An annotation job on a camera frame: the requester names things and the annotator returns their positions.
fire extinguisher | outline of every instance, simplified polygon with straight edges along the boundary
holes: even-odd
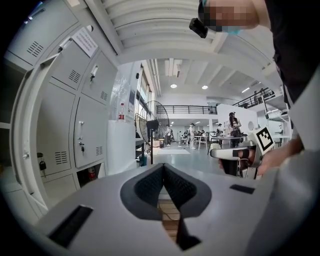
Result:
[[[90,181],[94,181],[97,177],[96,177],[96,171],[94,167],[89,167],[88,168],[88,173],[89,173],[89,179]]]

railing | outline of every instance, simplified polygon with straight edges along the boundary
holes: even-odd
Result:
[[[166,105],[157,106],[157,114],[217,114],[215,106]]]
[[[269,88],[266,88],[263,91],[259,91],[256,94],[253,94],[250,97],[245,98],[236,104],[233,104],[233,106],[249,109],[263,103],[262,99],[268,100],[273,98],[274,96],[275,96],[274,91]]]

locker vent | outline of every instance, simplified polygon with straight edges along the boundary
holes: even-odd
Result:
[[[57,165],[68,163],[68,156],[66,151],[55,152],[55,163]]]
[[[34,57],[38,57],[43,49],[44,48],[40,44],[34,41],[26,51]]]
[[[70,75],[69,75],[69,79],[71,81],[74,81],[77,84],[79,82],[79,79],[80,79],[80,74],[77,73],[76,71],[72,70]]]
[[[97,146],[97,147],[95,148],[95,154],[96,154],[97,156],[103,154],[102,146]]]
[[[106,94],[104,91],[102,91],[100,98],[106,101],[106,100],[107,100],[107,97],[108,97],[108,94]]]

key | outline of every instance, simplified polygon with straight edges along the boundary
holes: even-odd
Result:
[[[46,176],[47,165],[46,165],[45,161],[41,161],[41,162],[39,163],[39,168],[40,168],[40,171],[43,172],[43,176],[46,178],[46,177],[47,177],[47,176]]]

hand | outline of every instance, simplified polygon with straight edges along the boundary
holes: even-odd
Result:
[[[273,167],[279,167],[288,157],[298,154],[303,149],[303,144],[301,139],[298,137],[296,139],[290,140],[286,145],[269,151],[263,157],[262,163],[258,168],[258,175],[263,175],[265,171]],[[238,156],[241,158],[243,152],[239,150]],[[249,150],[249,161],[253,162],[255,159],[255,151]],[[245,166],[245,161],[240,161],[240,169],[243,170],[247,168]],[[219,166],[223,169],[222,163],[219,159]]]
[[[255,160],[255,155],[256,155],[256,151],[253,150],[253,149],[249,149],[249,158],[248,158],[249,162],[251,162],[251,163],[254,162],[254,160]],[[238,157],[239,157],[239,158],[242,158],[242,157],[243,157],[243,151],[242,151],[242,150],[239,150],[239,151],[238,151]],[[224,167],[223,167],[223,165],[222,165],[221,159],[218,160],[218,163],[219,163],[219,167],[220,167],[221,169],[223,169]],[[244,169],[247,169],[247,168],[248,168],[247,162],[244,161],[244,160],[243,160],[243,161],[240,161],[240,170],[244,170]]]

